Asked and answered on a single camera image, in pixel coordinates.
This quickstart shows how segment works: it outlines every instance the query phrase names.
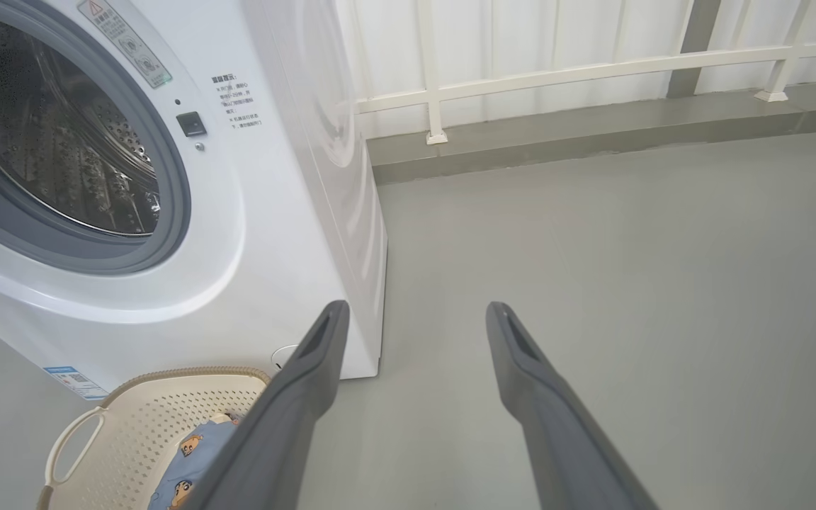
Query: concrete floor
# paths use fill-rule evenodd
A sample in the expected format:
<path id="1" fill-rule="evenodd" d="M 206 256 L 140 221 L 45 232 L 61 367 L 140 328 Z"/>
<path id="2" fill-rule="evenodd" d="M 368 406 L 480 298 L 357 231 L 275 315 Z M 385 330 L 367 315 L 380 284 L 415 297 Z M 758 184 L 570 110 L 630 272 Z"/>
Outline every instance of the concrete floor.
<path id="1" fill-rule="evenodd" d="M 816 508 L 816 135 L 381 188 L 379 378 L 315 430 L 302 509 L 537 508 L 483 314 L 514 307 L 664 508 Z M 0 508 L 86 409 L 0 342 Z"/>

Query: basket handle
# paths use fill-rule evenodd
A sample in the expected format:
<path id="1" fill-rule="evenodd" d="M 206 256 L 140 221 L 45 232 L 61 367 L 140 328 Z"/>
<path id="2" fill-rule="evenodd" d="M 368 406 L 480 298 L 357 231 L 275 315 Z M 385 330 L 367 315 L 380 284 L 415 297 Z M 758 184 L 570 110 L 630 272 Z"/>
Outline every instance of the basket handle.
<path id="1" fill-rule="evenodd" d="M 68 478 L 74 474 L 74 469 L 77 469 L 77 465 L 80 464 L 81 459 L 84 458 L 84 455 L 87 454 L 87 450 L 90 449 L 90 445 L 93 445 L 94 439 L 96 439 L 97 435 L 100 434 L 100 429 L 103 428 L 104 419 L 104 409 L 103 407 L 94 407 L 93 409 L 87 411 L 87 413 L 81 414 L 78 416 L 77 419 L 72 421 L 71 425 L 66 427 L 65 430 L 62 430 L 62 435 L 59 436 L 58 439 L 55 440 L 55 444 L 52 445 L 52 450 L 49 452 L 49 458 L 46 459 L 46 484 L 49 487 L 56 487 L 56 485 L 64 484 L 68 481 Z M 80 429 L 81 425 L 87 422 L 88 419 L 92 417 L 98 417 L 100 419 L 99 425 L 96 426 L 96 430 L 94 430 L 93 435 L 90 436 L 90 439 L 87 441 L 87 444 L 84 446 L 84 449 L 81 450 L 81 455 L 77 456 L 77 459 L 72 464 L 71 469 L 68 470 L 68 473 L 65 475 L 65 478 L 61 480 L 55 477 L 55 462 L 58 461 L 59 455 L 62 454 L 62 448 L 64 448 L 65 443 L 68 442 L 68 439 L 71 439 L 71 436 L 74 435 L 74 432 L 77 432 L 77 429 Z"/>

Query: metal railing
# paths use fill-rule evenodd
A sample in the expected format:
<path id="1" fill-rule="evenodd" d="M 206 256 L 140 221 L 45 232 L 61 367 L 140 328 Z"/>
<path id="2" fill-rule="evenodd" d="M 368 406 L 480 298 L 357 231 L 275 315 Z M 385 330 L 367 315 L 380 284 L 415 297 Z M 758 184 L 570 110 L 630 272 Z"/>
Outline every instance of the metal railing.
<path id="1" fill-rule="evenodd" d="M 726 50 L 705 52 L 681 52 L 682 42 L 689 26 L 694 0 L 684 0 L 686 9 L 681 27 L 677 33 L 674 47 L 670 55 L 654 56 L 635 60 L 621 61 L 621 50 L 625 43 L 625 30 L 628 28 L 628 0 L 621 0 L 619 17 L 616 24 L 616 41 L 613 45 L 613 58 L 609 64 L 590 64 L 583 67 L 558 66 L 558 51 L 560 51 L 560 9 L 562 0 L 556 0 L 556 20 L 554 23 L 552 68 L 546 71 L 529 72 L 485 80 L 467 81 L 460 84 L 440 85 L 437 71 L 436 45 L 434 41 L 434 13 L 431 8 L 433 0 L 416 0 L 418 15 L 418 33 L 421 42 L 421 62 L 424 68 L 424 90 L 404 91 L 391 93 L 385 96 L 372 96 L 359 100 L 359 113 L 379 112 L 404 106 L 426 104 L 430 122 L 430 132 L 427 135 L 428 145 L 447 142 L 443 132 L 443 118 L 441 118 L 441 101 L 460 99 L 463 97 L 483 96 L 502 91 L 514 91 L 547 85 L 568 84 L 573 81 L 598 80 L 600 78 L 626 77 L 631 74 L 646 74 L 647 72 L 676 71 L 678 69 L 693 69 L 715 67 L 716 65 L 749 64 L 749 62 L 775 62 L 773 71 L 764 90 L 755 96 L 764 101 L 784 101 L 784 89 L 789 78 L 796 68 L 799 59 L 816 56 L 816 42 L 806 42 L 810 22 L 816 16 L 816 0 L 800 0 L 799 6 L 791 20 L 789 32 L 781 45 L 742 48 L 745 26 L 754 15 L 752 0 L 742 0 L 735 29 Z M 367 58 L 363 36 L 360 30 L 360 19 L 353 9 L 352 22 L 356 27 L 358 57 L 367 75 Z"/>

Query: clothing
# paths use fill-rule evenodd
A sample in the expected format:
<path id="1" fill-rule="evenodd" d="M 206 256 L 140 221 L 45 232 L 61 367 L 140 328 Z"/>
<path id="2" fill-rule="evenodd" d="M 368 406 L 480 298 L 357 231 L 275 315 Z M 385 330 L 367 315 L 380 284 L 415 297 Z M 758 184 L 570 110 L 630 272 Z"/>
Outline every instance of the clothing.
<path id="1" fill-rule="evenodd" d="M 178 444 L 174 458 L 162 475 L 162 481 L 149 498 L 147 510 L 176 510 L 191 495 L 207 469 L 235 433 L 237 420 L 216 414 L 194 429 Z"/>

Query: white plastic basket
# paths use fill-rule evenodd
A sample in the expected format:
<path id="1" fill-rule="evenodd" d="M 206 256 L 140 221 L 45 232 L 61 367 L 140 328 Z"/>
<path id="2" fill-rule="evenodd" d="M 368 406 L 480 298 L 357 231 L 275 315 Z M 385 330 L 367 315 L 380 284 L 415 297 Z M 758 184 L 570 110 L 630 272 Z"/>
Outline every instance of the white plastic basket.
<path id="1" fill-rule="evenodd" d="M 143 510 L 179 442 L 218 413 L 247 413 L 269 377 L 255 368 L 184 368 L 142 375 L 81 414 L 46 461 L 38 510 Z M 62 447 L 87 420 L 99 425 L 64 479 Z"/>

